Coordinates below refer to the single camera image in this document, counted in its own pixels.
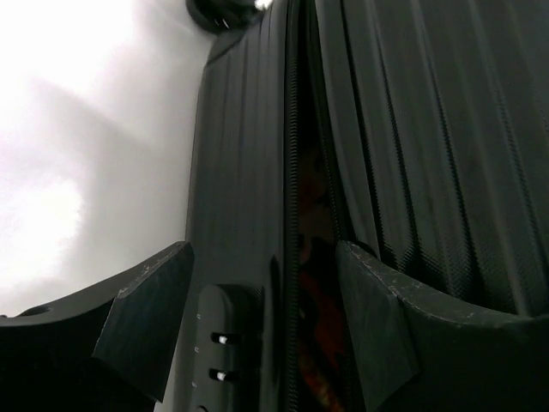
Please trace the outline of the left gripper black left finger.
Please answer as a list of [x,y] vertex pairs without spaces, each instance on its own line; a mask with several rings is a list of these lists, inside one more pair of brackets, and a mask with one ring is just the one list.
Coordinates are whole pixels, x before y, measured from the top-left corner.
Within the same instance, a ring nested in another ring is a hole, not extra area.
[[194,263],[177,242],[1,319],[4,411],[151,411],[162,402]]

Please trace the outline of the red cartoon print cloth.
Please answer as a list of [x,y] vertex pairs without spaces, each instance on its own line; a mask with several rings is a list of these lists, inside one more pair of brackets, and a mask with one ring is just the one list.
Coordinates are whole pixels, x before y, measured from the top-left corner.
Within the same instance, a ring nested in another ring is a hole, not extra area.
[[341,373],[347,351],[335,245],[308,240],[299,264],[298,370],[302,411],[344,411]]

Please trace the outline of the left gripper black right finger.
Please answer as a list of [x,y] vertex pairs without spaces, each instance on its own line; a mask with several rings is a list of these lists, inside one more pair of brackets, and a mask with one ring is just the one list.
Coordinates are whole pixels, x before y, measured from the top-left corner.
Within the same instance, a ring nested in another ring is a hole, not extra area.
[[350,242],[336,261],[367,410],[547,410],[547,316],[459,300]]

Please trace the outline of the black hard-shell suitcase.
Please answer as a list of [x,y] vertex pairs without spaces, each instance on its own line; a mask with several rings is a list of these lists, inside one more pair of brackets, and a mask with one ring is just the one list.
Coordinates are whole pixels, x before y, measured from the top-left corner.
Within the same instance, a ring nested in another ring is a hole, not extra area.
[[302,411],[299,264],[335,245],[344,411],[365,407],[336,247],[548,318],[545,1],[189,1],[202,72],[182,411]]

